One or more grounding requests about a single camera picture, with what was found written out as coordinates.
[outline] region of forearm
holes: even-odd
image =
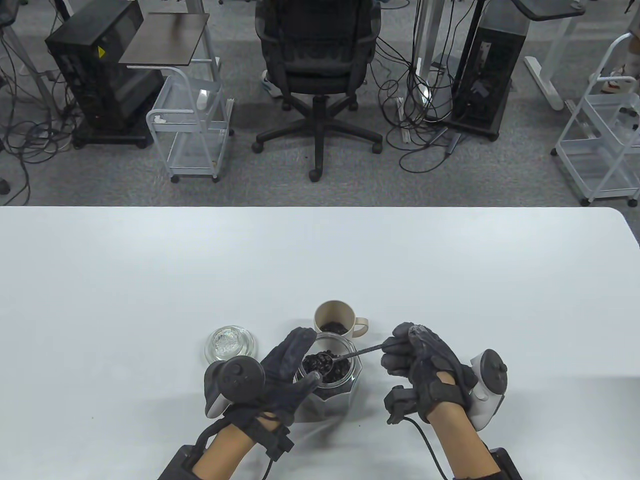
[[[279,425],[278,422],[266,419],[259,421],[270,431]],[[193,467],[193,473],[202,480],[229,480],[254,445],[255,442],[246,433],[229,425],[216,435],[211,446]]]
[[[453,383],[450,376],[440,379]],[[440,403],[427,420],[438,436],[456,479],[477,479],[500,472],[460,405]]]

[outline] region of person's leg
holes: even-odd
[[[279,99],[282,96],[280,89],[269,80],[267,70],[263,71],[262,75],[260,75],[260,83],[262,84],[262,88],[274,99]]]
[[[629,27],[634,34],[629,42],[625,62],[621,67],[611,72],[611,76],[629,76],[640,79],[640,8],[637,9],[634,19]],[[638,82],[632,81],[610,81],[602,86],[605,93],[627,93],[636,90]]]

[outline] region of mug handle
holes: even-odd
[[[369,320],[363,317],[356,317],[356,325],[360,325],[360,328],[356,330],[355,326],[353,328],[353,338],[357,339],[358,337],[363,336],[365,333],[369,331]]]

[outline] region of metal spoon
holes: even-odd
[[[406,340],[398,340],[397,342],[393,342],[393,343],[388,343],[388,344],[383,344],[381,343],[380,345],[375,345],[373,347],[368,347],[368,348],[363,348],[362,350],[358,350],[358,351],[354,351],[354,352],[349,352],[346,353],[344,355],[339,355],[337,357],[332,357],[331,355],[329,355],[328,353],[325,352],[318,352],[316,355],[325,363],[325,365],[327,365],[327,367],[325,367],[323,369],[323,371],[321,371],[321,374],[326,374],[329,373],[331,371],[331,369],[333,368],[333,365],[336,362],[339,362],[340,360],[347,360],[348,358],[353,358],[354,356],[359,356],[362,355],[363,353],[369,353],[372,351],[376,351],[376,350],[380,350],[383,346],[385,347],[390,347],[393,345],[400,345],[406,343]]]

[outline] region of person's left hand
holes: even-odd
[[[318,372],[311,372],[303,379],[293,382],[302,359],[316,341],[317,333],[312,328],[297,327],[287,338],[260,363],[264,369],[263,393],[248,404],[235,404],[232,410],[242,407],[258,408],[260,412],[275,415],[285,426],[290,426],[294,413],[322,380]]]

